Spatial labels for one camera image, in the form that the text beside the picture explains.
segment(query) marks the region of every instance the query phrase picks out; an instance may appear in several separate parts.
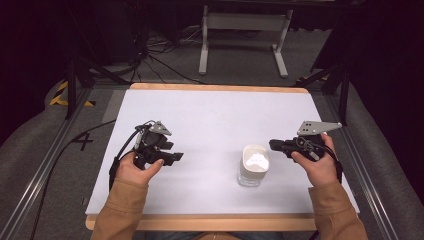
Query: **tan sleeve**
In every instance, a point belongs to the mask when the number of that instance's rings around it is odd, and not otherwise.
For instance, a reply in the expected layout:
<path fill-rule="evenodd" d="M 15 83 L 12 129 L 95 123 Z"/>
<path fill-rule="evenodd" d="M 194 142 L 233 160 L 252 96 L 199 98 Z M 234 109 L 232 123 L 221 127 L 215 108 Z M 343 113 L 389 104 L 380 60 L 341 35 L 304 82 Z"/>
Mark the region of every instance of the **tan sleeve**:
<path fill-rule="evenodd" d="M 91 240 L 132 239 L 146 203 L 147 188 L 116 178 L 97 216 Z"/>
<path fill-rule="evenodd" d="M 315 225 L 322 240 L 368 239 L 346 191 L 339 182 L 309 189 Z"/>

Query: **table edge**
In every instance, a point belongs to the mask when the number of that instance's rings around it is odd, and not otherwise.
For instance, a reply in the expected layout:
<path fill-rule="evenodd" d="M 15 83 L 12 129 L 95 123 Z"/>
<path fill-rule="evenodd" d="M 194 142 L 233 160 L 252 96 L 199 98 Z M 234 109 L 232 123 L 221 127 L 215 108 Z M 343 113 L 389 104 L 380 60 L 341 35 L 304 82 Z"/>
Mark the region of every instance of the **table edge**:
<path fill-rule="evenodd" d="M 93 230 L 97 214 L 87 215 Z M 314 231 L 313 214 L 143 214 L 137 230 L 143 231 Z"/>
<path fill-rule="evenodd" d="M 244 91 L 244 92 L 282 92 L 309 93 L 305 88 L 266 87 L 266 86 L 235 86 L 235 85 L 195 85 L 195 84 L 162 84 L 162 83 L 133 83 L 131 90 L 193 90 L 193 91 Z"/>

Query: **hand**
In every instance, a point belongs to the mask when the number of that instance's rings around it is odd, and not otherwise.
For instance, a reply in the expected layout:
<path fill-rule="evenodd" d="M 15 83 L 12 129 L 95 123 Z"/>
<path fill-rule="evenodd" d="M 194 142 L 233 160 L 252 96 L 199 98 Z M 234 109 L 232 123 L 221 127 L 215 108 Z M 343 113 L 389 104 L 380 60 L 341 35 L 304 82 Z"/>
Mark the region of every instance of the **hand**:
<path fill-rule="evenodd" d="M 321 137 L 325 145 L 334 152 L 333 139 L 326 134 L 321 134 Z M 337 181 L 336 166 L 328 153 L 325 153 L 317 162 L 308 160 L 298 152 L 292 152 L 291 157 L 305 169 L 309 181 L 314 187 Z"/>
<path fill-rule="evenodd" d="M 116 177 L 147 186 L 150 179 L 162 168 L 163 159 L 157 160 L 148 169 L 141 170 L 134 165 L 135 156 L 135 152 L 130 152 L 121 159 L 118 170 L 116 171 Z"/>

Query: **yellow tape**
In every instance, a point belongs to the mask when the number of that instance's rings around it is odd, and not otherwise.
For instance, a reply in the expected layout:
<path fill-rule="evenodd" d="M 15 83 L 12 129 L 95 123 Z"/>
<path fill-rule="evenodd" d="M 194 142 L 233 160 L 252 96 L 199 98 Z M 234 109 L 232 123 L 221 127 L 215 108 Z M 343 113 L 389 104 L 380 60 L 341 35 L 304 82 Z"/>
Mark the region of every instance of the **yellow tape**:
<path fill-rule="evenodd" d="M 68 106 L 68 101 L 60 99 L 60 96 L 62 96 L 62 93 L 65 91 L 67 87 L 68 87 L 68 81 L 63 80 L 62 84 L 60 84 L 55 95 L 53 96 L 53 99 L 50 101 L 50 105 Z M 84 106 L 94 107 L 96 106 L 96 101 L 87 101 L 85 102 Z"/>

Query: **white paper sheet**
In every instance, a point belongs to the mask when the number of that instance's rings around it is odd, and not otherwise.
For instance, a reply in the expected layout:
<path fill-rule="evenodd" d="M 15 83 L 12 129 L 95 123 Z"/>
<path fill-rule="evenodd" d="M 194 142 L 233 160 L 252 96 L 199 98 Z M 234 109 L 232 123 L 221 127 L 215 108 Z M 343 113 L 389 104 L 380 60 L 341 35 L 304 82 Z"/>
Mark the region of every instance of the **white paper sheet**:
<path fill-rule="evenodd" d="M 287 140 L 305 120 L 321 121 L 310 94 L 227 91 L 127 90 L 86 214 L 98 214 L 109 193 L 113 158 L 149 120 L 172 131 L 168 152 L 181 161 L 150 181 L 144 214 L 312 213 L 305 171 L 269 140 Z M 244 146 L 259 144 L 270 168 L 257 188 L 241 187 L 237 170 Z M 359 212 L 346 179 L 350 200 Z"/>

